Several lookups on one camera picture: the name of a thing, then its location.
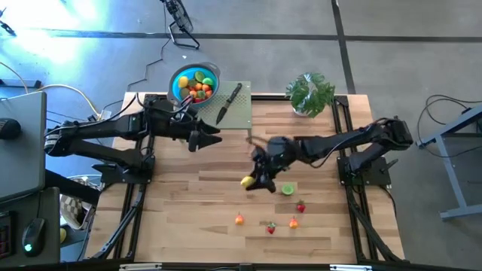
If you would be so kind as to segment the black kitchen knife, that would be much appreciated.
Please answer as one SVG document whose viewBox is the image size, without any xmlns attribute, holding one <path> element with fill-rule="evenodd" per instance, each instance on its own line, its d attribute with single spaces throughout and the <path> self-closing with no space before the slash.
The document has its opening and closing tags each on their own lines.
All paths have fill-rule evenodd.
<svg viewBox="0 0 482 271">
<path fill-rule="evenodd" d="M 243 87 L 242 83 L 238 83 L 236 88 L 233 90 L 229 98 L 226 100 L 225 104 L 221 107 L 218 116 L 216 117 L 216 122 L 215 124 L 218 125 L 222 119 L 224 118 L 225 114 L 227 113 L 228 108 L 230 107 L 231 103 L 234 101 L 234 99 L 237 97 L 239 91 Z"/>
</svg>

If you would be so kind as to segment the grey metal table frame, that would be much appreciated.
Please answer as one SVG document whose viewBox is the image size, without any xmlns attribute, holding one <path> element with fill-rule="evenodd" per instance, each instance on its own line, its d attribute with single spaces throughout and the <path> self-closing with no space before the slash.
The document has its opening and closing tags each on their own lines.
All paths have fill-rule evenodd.
<svg viewBox="0 0 482 271">
<path fill-rule="evenodd" d="M 456 167 L 453 164 L 453 158 L 461 157 L 464 154 L 469 154 L 473 151 L 482 150 L 482 144 L 473 148 L 460 151 L 459 153 L 449 153 L 448 138 L 482 138 L 482 132 L 470 132 L 460 133 L 461 129 L 466 128 L 470 124 L 477 123 L 482 118 L 482 105 L 478 105 L 474 108 L 465 109 L 463 113 L 457 117 L 454 121 L 444 124 L 444 126 L 435 133 L 422 138 L 420 135 L 419 127 L 422 116 L 428 112 L 429 105 L 426 105 L 420 113 L 419 119 L 416 125 L 417 140 L 416 146 L 429 152 L 432 156 L 441 158 L 444 164 L 444 168 L 447 172 L 450 186 L 452 187 L 455 195 L 458 207 L 454 209 L 448 209 L 440 213 L 442 221 L 447 221 L 452 218 L 462 218 L 469 215 L 482 215 L 482 203 L 469 205 L 464 197 L 462 188 L 459 184 L 459 179 L 456 175 Z"/>
</svg>

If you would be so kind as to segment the green plant in white pot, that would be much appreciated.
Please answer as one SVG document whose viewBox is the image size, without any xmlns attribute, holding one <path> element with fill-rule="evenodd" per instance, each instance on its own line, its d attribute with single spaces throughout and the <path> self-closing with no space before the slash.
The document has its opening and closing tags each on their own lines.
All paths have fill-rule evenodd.
<svg viewBox="0 0 482 271">
<path fill-rule="evenodd" d="M 285 91 L 295 112 L 314 118 L 334 102 L 335 85 L 318 72 L 306 72 L 291 81 Z"/>
</svg>

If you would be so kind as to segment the black aluminium table frame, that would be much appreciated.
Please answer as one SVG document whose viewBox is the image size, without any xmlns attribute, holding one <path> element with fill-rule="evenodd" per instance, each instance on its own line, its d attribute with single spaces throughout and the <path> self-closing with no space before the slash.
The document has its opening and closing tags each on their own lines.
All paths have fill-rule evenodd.
<svg viewBox="0 0 482 271">
<path fill-rule="evenodd" d="M 331 108 L 314 119 L 298 117 L 284 95 L 255 96 L 252 133 L 271 136 L 335 134 Z M 245 191 L 240 181 L 252 170 L 252 147 L 244 130 L 223 130 L 223 141 L 195 153 L 187 144 L 156 138 L 155 170 L 146 189 L 135 261 L 185 263 L 355 263 L 355 247 L 344 187 L 338 181 L 338 153 L 319 169 L 294 163 L 276 177 L 296 188 L 293 196 L 267 190 Z M 120 222 L 127 186 L 103 192 L 85 257 L 108 241 Z M 367 187 L 371 221 L 392 252 L 404 258 L 392 201 Z M 304 213 L 296 206 L 303 200 Z M 244 217 L 235 225 L 235 217 Z M 299 227 L 288 224 L 295 216 Z M 276 230 L 267 232 L 273 222 Z"/>
</svg>

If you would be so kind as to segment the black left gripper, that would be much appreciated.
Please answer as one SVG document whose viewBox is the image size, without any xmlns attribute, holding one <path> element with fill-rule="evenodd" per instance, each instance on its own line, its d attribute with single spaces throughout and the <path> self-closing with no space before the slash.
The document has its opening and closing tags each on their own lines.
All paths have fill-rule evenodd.
<svg viewBox="0 0 482 271">
<path fill-rule="evenodd" d="M 153 136 L 188 141 L 188 150 L 197 150 L 217 144 L 221 137 L 214 134 L 220 129 L 198 120 L 193 113 L 189 113 L 192 102 L 185 102 L 180 108 L 167 99 L 155 99 L 145 103 L 145 113 L 150 134 Z"/>
</svg>

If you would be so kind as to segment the black lit computer mouse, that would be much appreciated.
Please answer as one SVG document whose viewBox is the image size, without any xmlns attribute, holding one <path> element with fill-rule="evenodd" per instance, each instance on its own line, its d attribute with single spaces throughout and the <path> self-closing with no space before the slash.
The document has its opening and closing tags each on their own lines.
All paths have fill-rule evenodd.
<svg viewBox="0 0 482 271">
<path fill-rule="evenodd" d="M 46 222 L 43 218 L 34 218 L 24 228 L 22 249 L 27 257 L 38 256 L 44 248 Z"/>
</svg>

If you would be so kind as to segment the grey side desk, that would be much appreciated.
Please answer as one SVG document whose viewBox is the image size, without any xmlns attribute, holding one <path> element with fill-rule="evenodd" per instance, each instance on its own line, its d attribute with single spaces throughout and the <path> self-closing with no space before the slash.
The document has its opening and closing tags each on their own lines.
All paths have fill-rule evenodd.
<svg viewBox="0 0 482 271">
<path fill-rule="evenodd" d="M 44 186 L 46 106 L 43 92 L 0 100 L 0 118 L 12 118 L 21 125 L 16 139 L 0 139 L 0 202 Z"/>
</svg>

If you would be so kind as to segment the checkered bag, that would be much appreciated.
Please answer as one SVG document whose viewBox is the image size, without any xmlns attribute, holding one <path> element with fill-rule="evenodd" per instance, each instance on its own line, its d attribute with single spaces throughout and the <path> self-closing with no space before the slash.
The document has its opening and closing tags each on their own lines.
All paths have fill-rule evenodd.
<svg viewBox="0 0 482 271">
<path fill-rule="evenodd" d="M 85 230 L 96 212 L 92 204 L 62 194 L 59 198 L 59 210 L 61 218 L 73 230 Z"/>
</svg>

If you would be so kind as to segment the black keyboard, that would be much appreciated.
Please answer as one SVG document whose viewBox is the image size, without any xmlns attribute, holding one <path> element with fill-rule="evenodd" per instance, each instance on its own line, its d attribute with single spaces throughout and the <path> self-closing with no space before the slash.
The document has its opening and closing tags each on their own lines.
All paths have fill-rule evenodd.
<svg viewBox="0 0 482 271">
<path fill-rule="evenodd" d="M 0 212 L 0 260 L 14 254 L 14 212 Z"/>
</svg>

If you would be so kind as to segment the green perforated metal riser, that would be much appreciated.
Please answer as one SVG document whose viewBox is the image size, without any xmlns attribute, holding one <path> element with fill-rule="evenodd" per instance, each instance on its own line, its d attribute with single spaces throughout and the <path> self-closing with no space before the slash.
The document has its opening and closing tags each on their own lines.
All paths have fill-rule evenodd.
<svg viewBox="0 0 482 271">
<path fill-rule="evenodd" d="M 238 84 L 242 84 L 242 87 L 222 120 L 216 123 L 219 111 Z M 245 130 L 246 136 L 252 134 L 252 88 L 250 81 L 221 81 L 217 93 L 206 104 L 190 105 L 189 109 L 195 110 L 197 116 L 210 126 L 215 126 L 218 129 Z"/>
</svg>

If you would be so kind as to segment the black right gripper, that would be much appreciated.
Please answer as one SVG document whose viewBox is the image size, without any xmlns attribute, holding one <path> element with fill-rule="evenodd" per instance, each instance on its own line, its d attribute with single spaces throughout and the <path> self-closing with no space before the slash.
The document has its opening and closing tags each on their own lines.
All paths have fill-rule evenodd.
<svg viewBox="0 0 482 271">
<path fill-rule="evenodd" d="M 294 139 L 283 136 L 268 139 L 266 145 L 261 147 L 260 164 L 255 164 L 251 172 L 254 184 L 249 185 L 246 190 L 266 189 L 270 193 L 275 193 L 276 185 L 273 182 L 267 183 L 267 172 L 286 171 L 300 158 L 301 151 Z"/>
</svg>

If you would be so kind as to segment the dark desk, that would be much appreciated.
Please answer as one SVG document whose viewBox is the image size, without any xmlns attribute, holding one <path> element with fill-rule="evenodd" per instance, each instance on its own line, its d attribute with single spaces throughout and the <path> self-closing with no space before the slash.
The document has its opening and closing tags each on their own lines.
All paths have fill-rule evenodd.
<svg viewBox="0 0 482 271">
<path fill-rule="evenodd" d="M 51 187 L 42 192 L 0 203 L 0 213 L 10 212 L 14 253 L 0 259 L 0 269 L 18 266 L 54 264 L 60 262 L 59 189 Z M 43 248 L 39 255 L 27 257 L 23 253 L 24 229 L 35 218 L 44 219 Z"/>
</svg>

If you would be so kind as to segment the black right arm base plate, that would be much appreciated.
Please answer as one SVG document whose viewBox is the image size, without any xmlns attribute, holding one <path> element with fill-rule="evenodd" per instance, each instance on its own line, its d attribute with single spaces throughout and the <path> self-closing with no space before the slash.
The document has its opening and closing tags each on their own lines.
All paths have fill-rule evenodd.
<svg viewBox="0 0 482 271">
<path fill-rule="evenodd" d="M 398 159 L 387 162 L 385 157 L 379 157 L 360 169 L 352 170 L 348 157 L 338 157 L 337 168 L 340 183 L 345 186 L 390 186 L 392 182 L 389 169 L 397 162 Z"/>
</svg>

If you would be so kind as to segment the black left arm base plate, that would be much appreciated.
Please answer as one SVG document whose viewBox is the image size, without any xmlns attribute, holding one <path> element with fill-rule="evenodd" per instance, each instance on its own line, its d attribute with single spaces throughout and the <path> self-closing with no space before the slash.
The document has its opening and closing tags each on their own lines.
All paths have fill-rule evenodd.
<svg viewBox="0 0 482 271">
<path fill-rule="evenodd" d="M 154 171 L 154 155 L 128 154 L 114 161 L 94 164 L 93 168 L 102 175 L 106 184 L 147 184 Z"/>
</svg>

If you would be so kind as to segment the black floor fan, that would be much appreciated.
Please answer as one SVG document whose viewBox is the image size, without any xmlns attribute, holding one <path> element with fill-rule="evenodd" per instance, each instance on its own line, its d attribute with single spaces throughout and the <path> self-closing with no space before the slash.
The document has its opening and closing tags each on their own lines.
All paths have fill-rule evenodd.
<svg viewBox="0 0 482 271">
<path fill-rule="evenodd" d="M 182 0 L 160 1 L 163 3 L 163 6 L 173 18 L 173 22 L 169 24 L 168 28 L 170 39 L 172 40 L 173 44 L 179 47 L 186 47 L 198 50 L 200 48 L 200 43 L 191 34 L 194 30 L 194 27 L 192 25 L 191 18 L 189 17 L 188 12 L 186 11 L 185 6 L 182 3 Z M 195 43 L 195 45 L 178 43 L 172 31 L 173 26 L 177 26 L 178 30 L 183 34 L 186 34 L 186 36 L 188 36 Z"/>
</svg>

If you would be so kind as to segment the blue collapsible colander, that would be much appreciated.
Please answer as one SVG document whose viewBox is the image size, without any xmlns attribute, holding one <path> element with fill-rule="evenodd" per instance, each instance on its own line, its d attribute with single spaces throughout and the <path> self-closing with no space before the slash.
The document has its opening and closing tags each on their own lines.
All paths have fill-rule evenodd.
<svg viewBox="0 0 482 271">
<path fill-rule="evenodd" d="M 198 82 L 194 78 L 194 73 L 196 71 L 201 71 L 204 73 L 205 78 L 211 78 L 214 81 L 214 84 L 211 87 L 212 91 L 212 96 L 210 98 L 206 97 L 206 91 L 196 91 L 195 86 L 198 83 L 203 84 L 203 82 Z M 219 68 L 211 63 L 211 62 L 200 62 L 200 63 L 194 63 L 194 64 L 189 64 L 189 65 L 184 65 L 181 68 L 177 69 L 172 77 L 170 78 L 169 82 L 169 90 L 167 93 L 167 99 L 177 108 L 180 108 L 181 105 L 183 105 L 185 102 L 191 100 L 193 107 L 195 108 L 201 108 L 205 105 L 208 105 L 210 102 L 212 102 L 218 92 L 218 88 L 220 85 L 220 76 L 221 72 Z M 182 88 L 178 87 L 178 79 L 181 76 L 187 76 L 189 78 L 189 83 L 187 88 L 189 88 L 191 91 L 195 90 L 197 92 L 197 97 L 193 98 L 192 96 L 188 96 L 186 99 L 181 100 L 179 91 Z"/>
</svg>

